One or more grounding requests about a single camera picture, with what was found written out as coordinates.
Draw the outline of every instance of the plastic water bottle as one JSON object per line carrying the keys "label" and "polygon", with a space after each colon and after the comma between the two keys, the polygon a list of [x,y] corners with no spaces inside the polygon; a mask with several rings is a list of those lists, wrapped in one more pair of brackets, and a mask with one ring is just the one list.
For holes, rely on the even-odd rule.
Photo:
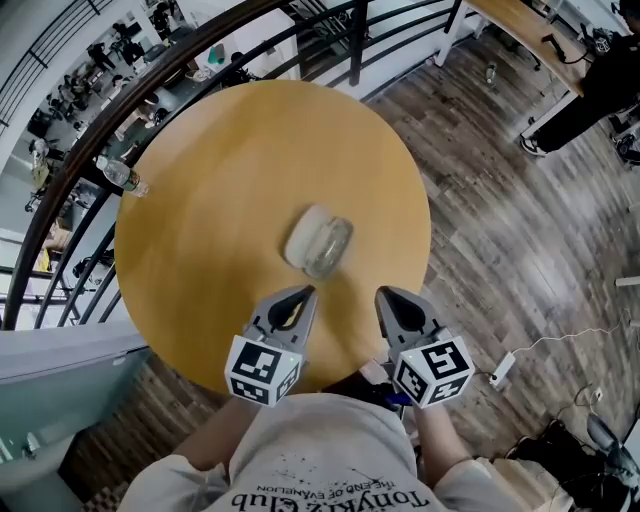
{"label": "plastic water bottle", "polygon": [[493,85],[496,83],[496,68],[498,66],[496,65],[495,62],[491,62],[489,63],[489,66],[487,66],[487,70],[484,73],[484,77],[487,80],[487,83],[489,85]]}
{"label": "plastic water bottle", "polygon": [[111,183],[134,196],[142,197],[149,191],[149,185],[140,179],[140,175],[118,160],[109,160],[102,172]]}

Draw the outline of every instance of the table leg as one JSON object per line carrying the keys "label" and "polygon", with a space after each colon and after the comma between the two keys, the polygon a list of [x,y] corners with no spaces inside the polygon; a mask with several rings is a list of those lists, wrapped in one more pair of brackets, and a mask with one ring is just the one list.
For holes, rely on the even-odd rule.
{"label": "table leg", "polygon": [[620,277],[616,279],[616,286],[637,286],[640,284],[640,277]]}
{"label": "table leg", "polygon": [[482,34],[482,31],[485,28],[487,28],[488,24],[489,24],[489,20],[487,20],[487,18],[485,18],[484,16],[480,16],[480,21],[478,22],[478,26],[476,27],[476,30],[473,33],[473,37],[478,39],[480,37],[480,34]]}
{"label": "table leg", "polygon": [[555,116],[558,112],[560,112],[564,107],[566,107],[569,103],[575,100],[578,95],[573,91],[567,91],[566,94],[560,99],[558,103],[556,103],[553,107],[551,107],[547,112],[545,112],[540,118],[533,123],[529,128],[523,131],[520,135],[528,139],[534,133],[536,133],[544,124],[546,124],[553,116]]}
{"label": "table leg", "polygon": [[467,2],[461,1],[456,3],[458,4],[457,9],[456,6],[454,6],[454,10],[449,15],[449,21],[444,29],[444,33],[442,34],[442,46],[440,47],[440,51],[436,57],[436,64],[438,66],[442,66],[444,64],[444,61],[449,54],[449,50],[451,50],[451,46],[456,40],[460,25],[462,25],[464,17],[467,14],[467,10],[469,9],[469,4],[467,4]]}

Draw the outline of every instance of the white t-shirt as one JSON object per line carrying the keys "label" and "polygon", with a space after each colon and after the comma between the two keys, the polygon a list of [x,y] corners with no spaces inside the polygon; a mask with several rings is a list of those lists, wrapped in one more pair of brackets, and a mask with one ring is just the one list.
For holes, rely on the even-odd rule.
{"label": "white t-shirt", "polygon": [[263,408],[229,473],[227,483],[222,465],[197,471],[170,455],[138,475],[119,511],[520,510],[474,461],[453,467],[432,491],[416,477],[414,452],[395,414],[326,393]]}

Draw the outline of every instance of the person's arm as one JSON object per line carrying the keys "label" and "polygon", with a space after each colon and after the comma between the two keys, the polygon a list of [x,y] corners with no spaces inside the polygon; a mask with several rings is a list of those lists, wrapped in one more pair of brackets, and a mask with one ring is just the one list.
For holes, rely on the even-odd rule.
{"label": "person's arm", "polygon": [[443,405],[413,409],[420,435],[426,484],[433,488],[453,466],[471,459],[471,454],[462,444]]}
{"label": "person's arm", "polygon": [[200,471],[213,469],[221,462],[228,468],[229,460],[259,410],[259,405],[231,398],[173,453],[183,455],[189,464]]}

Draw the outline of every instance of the wooden floor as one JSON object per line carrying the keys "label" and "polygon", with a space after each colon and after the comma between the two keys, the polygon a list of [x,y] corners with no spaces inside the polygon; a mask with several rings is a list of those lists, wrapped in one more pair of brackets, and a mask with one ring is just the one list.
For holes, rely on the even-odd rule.
{"label": "wooden floor", "polygon": [[[493,87],[484,81],[489,62],[498,70]],[[464,336],[480,372],[541,336],[611,329],[626,315],[611,335],[519,352],[502,391],[477,375],[450,407],[477,455],[503,454],[521,436],[540,433],[589,383],[603,389],[595,410],[621,436],[640,399],[638,334],[626,327],[625,312],[640,318],[638,293],[614,287],[616,277],[640,274],[640,221],[626,211],[640,185],[634,196],[634,178],[604,123],[544,159],[517,144],[528,117],[561,90],[547,71],[533,71],[525,51],[509,53],[485,33],[454,49],[444,69],[422,66],[369,102],[411,150],[429,195],[423,294]],[[176,379],[152,361],[119,413],[76,444],[67,480],[87,492],[116,485],[215,410],[215,399]],[[588,410],[561,415],[582,438]]]}

